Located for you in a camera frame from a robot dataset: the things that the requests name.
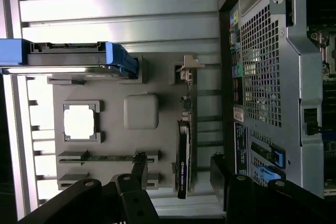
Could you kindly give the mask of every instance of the metal grille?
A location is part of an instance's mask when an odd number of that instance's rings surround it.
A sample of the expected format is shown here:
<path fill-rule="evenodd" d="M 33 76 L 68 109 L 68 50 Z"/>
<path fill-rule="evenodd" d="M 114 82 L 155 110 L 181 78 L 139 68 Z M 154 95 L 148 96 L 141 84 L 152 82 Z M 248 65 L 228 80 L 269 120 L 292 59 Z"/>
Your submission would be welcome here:
<path fill-rule="evenodd" d="M 281 127 L 278 21 L 268 5 L 241 30 L 246 116 Z"/>
<path fill-rule="evenodd" d="M 272 139 L 269 136 L 263 135 L 255 130 L 251 130 L 251 136 L 265 142 L 266 144 L 273 144 Z"/>
<path fill-rule="evenodd" d="M 251 174 L 252 174 L 252 177 L 255 179 L 256 182 L 258 182 L 260 185 L 262 186 L 267 186 L 267 181 L 264 180 L 263 178 L 259 178 L 259 175 L 258 175 L 258 170 L 257 168 L 259 166 L 266 166 L 262 161 L 260 161 L 258 158 L 256 158 L 255 156 L 252 158 L 252 163 L 253 165 L 255 166 L 254 168 L 252 168 L 252 171 L 251 171 Z"/>

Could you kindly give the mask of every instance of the blue latch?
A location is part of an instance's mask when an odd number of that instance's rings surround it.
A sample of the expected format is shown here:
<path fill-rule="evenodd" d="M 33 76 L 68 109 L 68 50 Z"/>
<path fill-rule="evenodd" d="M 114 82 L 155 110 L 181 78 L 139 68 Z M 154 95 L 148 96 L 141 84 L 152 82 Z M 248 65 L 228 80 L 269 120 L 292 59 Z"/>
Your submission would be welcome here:
<path fill-rule="evenodd" d="M 282 153 L 274 151 L 276 157 L 275 163 L 276 165 L 278 165 L 279 167 L 283 167 L 284 166 L 284 157 L 282 156 Z"/>
<path fill-rule="evenodd" d="M 121 45 L 105 42 L 106 64 L 119 66 L 120 72 L 127 70 L 138 74 L 138 62 Z"/>
<path fill-rule="evenodd" d="M 274 179 L 281 179 L 281 176 L 279 174 L 277 174 L 274 170 L 267 166 L 258 167 L 258 176 L 259 178 L 263 178 L 267 182 Z"/>
<path fill-rule="evenodd" d="M 0 65 L 25 65 L 29 45 L 30 42 L 24 39 L 0 39 Z"/>
<path fill-rule="evenodd" d="M 274 162 L 272 163 L 274 163 L 280 169 L 285 169 L 286 168 L 286 152 L 275 145 L 270 145 L 270 147 L 271 147 L 271 152 L 272 152 L 273 160 L 274 160 Z"/>

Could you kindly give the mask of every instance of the label sticker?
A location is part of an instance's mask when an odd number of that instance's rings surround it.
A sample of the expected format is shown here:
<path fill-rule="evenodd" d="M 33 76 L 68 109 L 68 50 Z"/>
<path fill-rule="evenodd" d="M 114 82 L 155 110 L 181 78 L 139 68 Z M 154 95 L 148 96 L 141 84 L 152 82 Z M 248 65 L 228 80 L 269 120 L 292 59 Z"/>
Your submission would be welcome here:
<path fill-rule="evenodd" d="M 233 14 L 233 25 L 238 24 L 238 19 L 239 19 L 238 11 L 236 11 L 236 12 Z"/>
<path fill-rule="evenodd" d="M 233 107 L 233 118 L 243 122 L 244 121 L 244 110 L 238 107 Z"/>
<path fill-rule="evenodd" d="M 234 123 L 235 126 L 235 157 L 236 157 L 236 173 L 247 176 L 247 132 L 246 128 Z"/>

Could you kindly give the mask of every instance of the aluminum frame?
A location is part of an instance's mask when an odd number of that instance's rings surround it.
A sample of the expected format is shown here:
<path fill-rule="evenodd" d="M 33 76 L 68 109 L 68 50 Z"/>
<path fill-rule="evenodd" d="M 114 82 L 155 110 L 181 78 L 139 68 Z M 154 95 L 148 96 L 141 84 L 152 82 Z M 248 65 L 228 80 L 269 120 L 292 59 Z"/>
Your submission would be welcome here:
<path fill-rule="evenodd" d="M 0 38 L 21 38 L 19 0 L 0 0 Z M 38 207 L 27 78 L 4 76 L 18 220 Z"/>

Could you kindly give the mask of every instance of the screw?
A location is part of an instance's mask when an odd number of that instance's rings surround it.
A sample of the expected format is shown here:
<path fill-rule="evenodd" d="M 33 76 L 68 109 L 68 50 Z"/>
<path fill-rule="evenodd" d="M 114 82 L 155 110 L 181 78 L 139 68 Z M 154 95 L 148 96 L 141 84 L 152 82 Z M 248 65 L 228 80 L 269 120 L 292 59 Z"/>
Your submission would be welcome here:
<path fill-rule="evenodd" d="M 282 182 L 282 181 L 276 181 L 275 184 L 276 184 L 277 186 L 285 186 L 285 183 Z"/>
<path fill-rule="evenodd" d="M 246 180 L 246 177 L 245 176 L 238 176 L 237 180 Z"/>
<path fill-rule="evenodd" d="M 329 74 L 329 69 L 328 68 L 322 68 L 322 73 L 323 74 Z"/>

